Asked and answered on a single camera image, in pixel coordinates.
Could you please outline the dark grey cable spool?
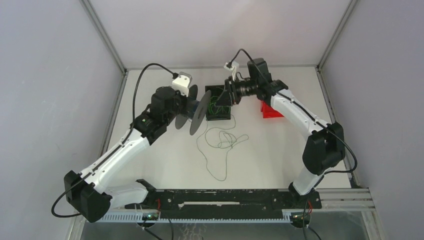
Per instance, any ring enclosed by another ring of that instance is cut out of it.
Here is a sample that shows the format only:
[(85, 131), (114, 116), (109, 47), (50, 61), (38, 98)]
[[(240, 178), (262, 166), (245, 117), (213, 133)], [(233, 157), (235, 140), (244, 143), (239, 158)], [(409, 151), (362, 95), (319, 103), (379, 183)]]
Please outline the dark grey cable spool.
[(206, 91), (201, 100), (197, 100), (198, 86), (195, 84), (189, 88), (189, 93), (195, 94), (195, 113), (193, 116), (183, 116), (178, 113), (175, 118), (175, 128), (179, 130), (185, 125), (188, 120), (191, 120), (189, 134), (193, 136), (199, 129), (206, 116), (208, 110), (208, 103), (211, 99), (211, 91)]

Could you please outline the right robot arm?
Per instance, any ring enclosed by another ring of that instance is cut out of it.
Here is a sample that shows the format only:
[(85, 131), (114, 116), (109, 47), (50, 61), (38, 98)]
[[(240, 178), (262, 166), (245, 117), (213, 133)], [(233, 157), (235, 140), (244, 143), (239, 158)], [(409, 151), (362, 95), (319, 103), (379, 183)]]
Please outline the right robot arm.
[(231, 76), (224, 81), (224, 90), (216, 104), (234, 106), (242, 97), (256, 96), (297, 128), (306, 145), (302, 154), (303, 169), (289, 185), (289, 203), (302, 208), (309, 201), (308, 194), (325, 174), (345, 158), (343, 127), (320, 119), (298, 102), (285, 83), (272, 78), (263, 58), (250, 60), (247, 66), (249, 76), (240, 80), (237, 77), (239, 64), (233, 60), (225, 63), (224, 68)]

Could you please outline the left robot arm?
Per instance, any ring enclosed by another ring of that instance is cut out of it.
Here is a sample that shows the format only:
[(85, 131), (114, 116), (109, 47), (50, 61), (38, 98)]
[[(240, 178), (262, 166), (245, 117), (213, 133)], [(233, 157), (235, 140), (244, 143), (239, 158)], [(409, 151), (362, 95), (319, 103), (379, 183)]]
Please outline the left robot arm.
[(116, 187), (109, 184), (129, 161), (161, 137), (172, 121), (181, 129), (190, 119), (189, 133), (194, 135), (204, 119), (204, 107), (197, 100), (198, 86), (195, 84), (187, 90), (183, 94), (172, 86), (157, 88), (150, 104), (112, 149), (80, 172), (71, 170), (64, 176), (63, 196), (77, 216), (95, 223), (114, 208), (140, 204), (149, 209), (155, 205), (157, 196), (145, 184), (138, 181)]

